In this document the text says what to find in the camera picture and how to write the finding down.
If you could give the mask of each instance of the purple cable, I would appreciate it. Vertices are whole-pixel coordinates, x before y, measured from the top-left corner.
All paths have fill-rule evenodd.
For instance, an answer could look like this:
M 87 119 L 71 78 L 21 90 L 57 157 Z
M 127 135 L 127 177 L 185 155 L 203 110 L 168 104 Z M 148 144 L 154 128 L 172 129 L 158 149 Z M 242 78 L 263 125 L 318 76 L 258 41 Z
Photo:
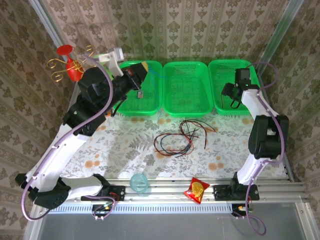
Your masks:
M 47 161 L 51 158 L 51 156 L 54 154 L 54 152 L 57 150 L 57 148 L 60 146 L 60 144 L 70 138 L 73 133 L 77 130 L 79 130 L 80 128 L 82 128 L 84 125 L 90 123 L 92 120 L 96 119 L 97 117 L 99 117 L 101 114 L 103 114 L 108 107 L 111 104 L 112 98 L 114 96 L 114 87 L 112 84 L 112 81 L 109 77 L 109 75 L 107 74 L 106 70 L 103 68 L 103 66 L 100 64 L 98 59 L 89 57 L 89 56 L 84 56 L 87 60 L 91 61 L 92 63 L 96 64 L 96 66 L 103 72 L 104 76 L 106 77 L 108 84 L 109 84 L 109 88 L 110 88 L 110 92 L 109 92 L 109 99 L 106 102 L 105 106 L 95 115 L 93 115 L 92 117 L 88 118 L 87 120 L 83 121 L 82 123 L 80 123 L 79 125 L 75 126 L 73 129 L 71 129 L 69 132 L 67 132 L 65 135 L 63 135 L 63 137 L 61 137 L 54 146 L 52 146 L 52 148 L 50 149 L 50 151 L 47 153 L 47 155 L 43 158 L 42 162 L 39 164 L 39 166 L 37 167 L 36 171 L 34 172 L 34 174 L 32 175 L 32 177 L 30 178 L 29 182 L 26 184 L 26 186 L 24 187 L 23 193 L 22 193 L 22 197 L 21 197 L 21 209 L 22 209 L 22 213 L 24 215 L 24 217 L 29 220 L 29 221 L 36 221 L 39 219 L 42 219 L 45 215 L 47 215 L 50 210 L 46 211 L 43 215 L 39 216 L 39 217 L 30 217 L 26 211 L 26 205 L 25 205 L 25 201 L 26 201 L 26 196 L 27 196 L 27 191 L 30 187 L 30 185 L 33 183 L 34 180 L 37 179 L 37 175 L 39 174 L 39 172 L 43 169 L 43 167 L 46 165 Z
M 275 73 L 275 79 L 274 79 L 274 81 L 273 81 L 272 83 L 266 85 L 266 86 L 261 87 L 261 88 L 258 90 L 258 92 L 256 93 L 256 95 L 257 95 L 258 101 L 262 104 L 262 106 L 264 107 L 264 109 L 270 114 L 272 120 L 274 121 L 274 123 L 275 123 L 275 125 L 276 125 L 276 128 L 277 128 L 277 130 L 278 130 L 278 132 L 279 132 L 280 143 L 281 143 L 281 154 L 280 154 L 280 159 L 279 159 L 279 161 L 271 161 L 271 160 L 265 160 L 265 161 L 263 161 L 263 162 L 262 162 L 262 165 L 260 165 L 260 166 L 256 169 L 255 173 L 253 174 L 253 176 L 252 176 L 252 178 L 251 178 L 251 180 L 250 180 L 250 182 L 249 182 L 248 188 L 247 188 L 247 190 L 246 190 L 246 194 L 245 194 L 245 215 L 246 215 L 246 217 L 247 217 L 246 219 L 247 219 L 250 227 L 252 228 L 252 230 L 255 231 L 255 233 L 257 233 L 257 234 L 260 235 L 260 236 L 264 236 L 264 235 L 266 235 L 266 233 L 267 233 L 267 228 L 266 228 L 266 225 L 264 224 L 264 222 L 263 222 L 260 218 L 258 218 L 258 217 L 256 217 L 256 216 L 250 216 L 250 215 L 249 215 L 249 211 L 248 211 L 249 192 L 250 192 L 250 188 L 251 188 L 251 185 L 252 185 L 254 179 L 256 179 L 256 177 L 258 176 L 258 174 L 259 174 L 259 172 L 261 171 L 261 169 L 262 169 L 262 167 L 263 167 L 264 164 L 277 165 L 277 164 L 282 163 L 282 161 L 284 160 L 284 156 L 285 156 L 285 137 L 284 137 L 284 133 L 283 133 L 282 130 L 281 130 L 280 124 L 278 123 L 278 121 L 277 121 L 277 119 L 276 119 L 276 116 L 274 116 L 274 115 L 272 114 L 272 112 L 270 111 L 270 109 L 269 109 L 268 106 L 264 103 L 264 101 L 262 100 L 262 98 L 261 98 L 261 96 L 260 96 L 261 90 L 270 88 L 271 86 L 273 86 L 273 85 L 276 83 L 276 81 L 278 80 L 278 71 L 277 71 L 277 69 L 276 69 L 275 66 L 273 66 L 273 65 L 270 64 L 269 62 L 265 62 L 265 61 L 258 61 L 258 62 L 251 63 L 250 65 L 247 66 L 247 68 L 249 68 L 249 67 L 252 66 L 252 65 L 258 65 L 258 64 L 268 65 L 269 67 L 271 67 L 271 68 L 273 69 L 273 71 L 274 71 L 274 73 Z M 264 228 L 263 233 L 258 232 L 258 230 L 254 228 L 254 226 L 253 226 L 253 224 L 252 224 L 252 222 L 251 222 L 250 219 L 256 219 L 256 220 L 258 220 L 259 222 L 262 223 L 263 228 Z
M 110 199 L 110 200 L 112 200 L 112 208 L 111 208 L 110 211 L 104 216 L 104 218 L 108 217 L 108 216 L 112 213 L 112 211 L 115 209 L 115 207 L 116 207 L 116 200 L 115 200 L 113 197 L 111 197 L 111 196 L 85 196 L 85 197 L 88 198 L 88 199 Z M 97 212 L 98 210 L 100 210 L 100 208 L 98 208 L 97 210 L 95 210 L 95 211 L 93 212 L 93 216 L 94 216 L 94 217 L 96 217 L 96 212 Z

